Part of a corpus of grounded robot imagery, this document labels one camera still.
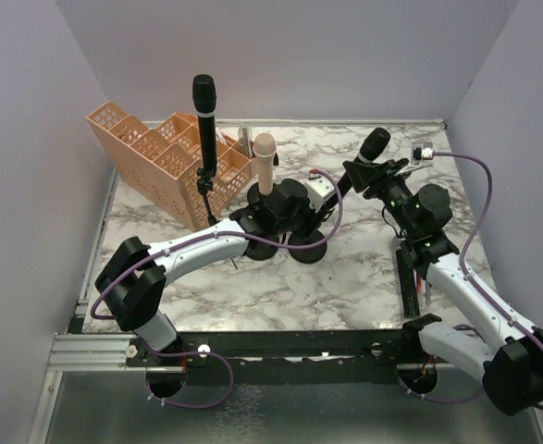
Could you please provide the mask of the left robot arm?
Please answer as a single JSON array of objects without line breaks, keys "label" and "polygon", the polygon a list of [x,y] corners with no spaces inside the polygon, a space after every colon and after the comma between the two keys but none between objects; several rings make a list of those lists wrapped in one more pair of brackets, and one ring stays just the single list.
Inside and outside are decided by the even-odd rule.
[{"label": "left robot arm", "polygon": [[280,249],[302,264],[320,261],[330,237],[319,226],[331,212],[343,211],[343,197],[337,182],[314,170],[305,182],[284,179],[269,194],[251,193],[247,206],[185,237],[152,244],[130,237],[95,280],[97,301],[106,305],[106,319],[150,350],[176,352],[179,333],[160,310],[167,286],[220,261],[265,261]]}]

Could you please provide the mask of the black slim microphone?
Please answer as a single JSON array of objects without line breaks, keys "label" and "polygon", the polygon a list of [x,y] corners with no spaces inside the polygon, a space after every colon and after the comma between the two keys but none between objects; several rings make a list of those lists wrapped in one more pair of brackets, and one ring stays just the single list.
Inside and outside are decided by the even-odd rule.
[{"label": "black slim microphone", "polygon": [[[376,160],[387,148],[390,141],[390,133],[384,128],[374,129],[359,145],[357,155],[353,159],[354,163],[369,165]],[[346,173],[344,173],[337,183],[337,189],[341,196],[352,188],[352,183]]]}]

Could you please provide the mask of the beige microphone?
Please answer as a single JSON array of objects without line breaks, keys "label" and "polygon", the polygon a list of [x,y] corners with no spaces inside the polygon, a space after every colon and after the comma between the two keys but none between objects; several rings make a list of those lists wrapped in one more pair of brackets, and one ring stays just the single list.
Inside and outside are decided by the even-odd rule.
[{"label": "beige microphone", "polygon": [[258,190],[263,195],[269,195],[273,190],[273,170],[276,153],[276,141],[271,134],[261,133],[255,137],[253,155],[258,175]]}]

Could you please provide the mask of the black round-base stand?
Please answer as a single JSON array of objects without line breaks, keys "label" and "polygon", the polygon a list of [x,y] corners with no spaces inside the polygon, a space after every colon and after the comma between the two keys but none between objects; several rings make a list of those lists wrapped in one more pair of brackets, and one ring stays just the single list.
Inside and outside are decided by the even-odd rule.
[{"label": "black round-base stand", "polygon": [[[271,215],[263,205],[265,196],[259,192],[258,183],[254,183],[247,191],[248,209],[253,217],[252,228],[247,228],[249,234],[279,243],[277,231],[271,227]],[[254,261],[264,261],[272,258],[278,251],[277,246],[272,246],[259,240],[250,240],[246,250],[246,256]]]},{"label": "black round-base stand", "polygon": [[318,243],[325,238],[325,235],[320,231],[320,228],[315,231],[309,239],[304,239],[298,234],[298,229],[302,226],[305,218],[313,213],[315,213],[315,211],[309,209],[307,212],[301,214],[296,228],[291,232],[288,239],[289,246],[305,246],[305,249],[289,249],[290,256],[295,261],[305,265],[312,265],[319,262],[324,258],[327,252],[327,244],[325,242],[310,247],[310,244]]}]

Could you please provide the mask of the black tripod mic stand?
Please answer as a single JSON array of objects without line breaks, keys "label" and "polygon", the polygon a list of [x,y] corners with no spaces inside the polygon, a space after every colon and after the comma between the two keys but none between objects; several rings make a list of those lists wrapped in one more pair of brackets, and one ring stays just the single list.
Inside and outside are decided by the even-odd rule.
[{"label": "black tripod mic stand", "polygon": [[214,216],[208,199],[208,193],[213,190],[213,181],[210,170],[202,167],[197,169],[197,190],[204,200],[207,222],[210,227],[215,225],[218,220]]}]

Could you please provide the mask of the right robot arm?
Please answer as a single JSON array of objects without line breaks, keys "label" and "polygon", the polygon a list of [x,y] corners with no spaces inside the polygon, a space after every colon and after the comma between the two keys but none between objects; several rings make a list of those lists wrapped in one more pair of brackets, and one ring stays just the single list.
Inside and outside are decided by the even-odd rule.
[{"label": "right robot arm", "polygon": [[443,228],[451,220],[450,195],[436,184],[411,192],[408,162],[346,161],[355,192],[380,200],[401,229],[405,262],[443,292],[481,335],[481,340],[426,314],[404,324],[409,353],[434,355],[481,383],[494,406],[514,415],[543,401],[543,328],[513,310],[474,273]]}]

